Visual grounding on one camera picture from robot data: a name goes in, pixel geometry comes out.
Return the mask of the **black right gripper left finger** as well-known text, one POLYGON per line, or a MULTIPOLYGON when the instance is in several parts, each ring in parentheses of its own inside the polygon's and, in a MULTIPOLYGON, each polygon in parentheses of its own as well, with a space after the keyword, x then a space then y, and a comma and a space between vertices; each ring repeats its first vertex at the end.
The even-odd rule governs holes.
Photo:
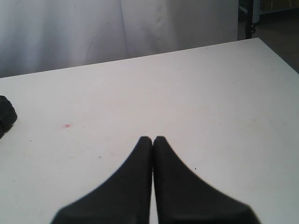
POLYGON ((131 154, 98 188, 63 207, 54 224, 148 224, 152 141, 142 136, 131 154))

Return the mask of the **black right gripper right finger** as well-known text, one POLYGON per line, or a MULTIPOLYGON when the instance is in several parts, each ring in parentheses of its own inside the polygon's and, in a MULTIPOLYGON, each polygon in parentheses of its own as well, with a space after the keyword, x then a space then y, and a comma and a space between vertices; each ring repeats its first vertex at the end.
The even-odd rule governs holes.
POLYGON ((193 173, 167 139, 153 143, 153 175, 160 224, 258 224, 246 204, 213 188, 193 173))

